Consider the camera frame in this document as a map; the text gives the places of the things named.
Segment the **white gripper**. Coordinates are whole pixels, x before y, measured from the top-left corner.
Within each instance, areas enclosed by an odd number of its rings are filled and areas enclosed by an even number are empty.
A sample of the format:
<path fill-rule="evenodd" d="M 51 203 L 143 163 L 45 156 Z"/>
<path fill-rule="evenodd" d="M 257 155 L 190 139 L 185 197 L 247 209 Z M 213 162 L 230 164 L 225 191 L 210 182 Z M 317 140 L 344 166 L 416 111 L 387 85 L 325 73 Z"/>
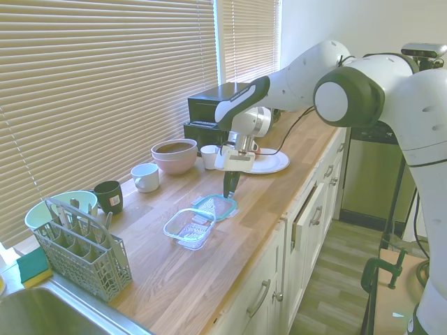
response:
<path fill-rule="evenodd" d="M 252 151 L 242 153 L 228 145 L 218 147 L 216 154 L 214 166 L 218 170 L 225 171 L 223 178 L 223 196 L 228 198 L 230 193 L 235 193 L 241 172 L 251 171 L 256 154 Z"/>

